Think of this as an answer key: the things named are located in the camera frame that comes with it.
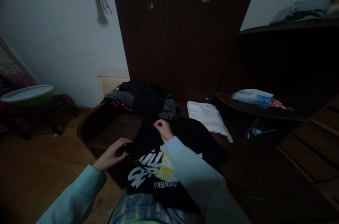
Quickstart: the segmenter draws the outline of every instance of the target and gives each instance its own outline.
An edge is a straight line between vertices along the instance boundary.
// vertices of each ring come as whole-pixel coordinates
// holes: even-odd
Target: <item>person's right hand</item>
[[[157,120],[153,125],[167,141],[174,137],[170,124],[167,121]]]
[[[129,140],[127,138],[120,138],[118,141],[108,147],[108,149],[92,164],[92,167],[102,172],[115,166],[130,155],[129,153],[125,153],[124,155],[117,157],[117,150],[120,149],[122,146],[125,146],[126,144],[132,142],[132,140]]]

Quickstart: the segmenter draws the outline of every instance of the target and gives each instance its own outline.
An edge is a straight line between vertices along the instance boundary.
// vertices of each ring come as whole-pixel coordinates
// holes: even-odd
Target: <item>light blue shirt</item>
[[[180,183],[206,218],[206,223],[250,223],[229,192],[222,175],[177,137],[165,142],[165,151]],[[38,220],[38,224],[81,224],[92,211],[106,174],[88,165]]]

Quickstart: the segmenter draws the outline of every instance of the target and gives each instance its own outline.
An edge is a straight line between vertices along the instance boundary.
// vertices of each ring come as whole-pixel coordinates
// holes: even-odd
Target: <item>dark clothing pile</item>
[[[157,115],[167,120],[173,119],[177,113],[172,94],[155,83],[149,86],[134,80],[122,83],[107,94],[103,102],[110,102],[116,107],[120,105],[129,113],[134,112],[142,116]]]

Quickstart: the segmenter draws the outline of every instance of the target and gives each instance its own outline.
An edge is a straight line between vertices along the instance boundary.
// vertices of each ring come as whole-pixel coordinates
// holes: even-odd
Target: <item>wooden cabinet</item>
[[[115,0],[131,79],[211,102],[250,0]]]

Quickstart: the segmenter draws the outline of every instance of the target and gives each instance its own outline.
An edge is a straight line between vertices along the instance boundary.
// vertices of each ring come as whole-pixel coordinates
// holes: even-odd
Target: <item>wooden panel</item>
[[[308,180],[310,183],[314,183],[315,181],[310,177],[285,151],[278,146],[277,149],[291,162],[291,164],[298,169],[298,171]]]
[[[249,2],[115,0],[130,78],[211,102]]]
[[[339,139],[326,130],[312,124],[306,124],[295,134],[329,160],[339,163]]]
[[[330,109],[323,110],[313,122],[339,136],[339,113]]]
[[[129,78],[120,78],[120,77],[102,77],[102,90],[103,95],[112,92],[115,88],[121,85],[124,82],[128,82]]]
[[[280,146],[316,181],[325,181],[339,176],[338,170],[331,167],[316,153],[305,147],[295,137],[289,137]]]
[[[332,104],[331,107],[339,111],[339,101]]]
[[[339,211],[339,178],[317,184],[315,187]]]

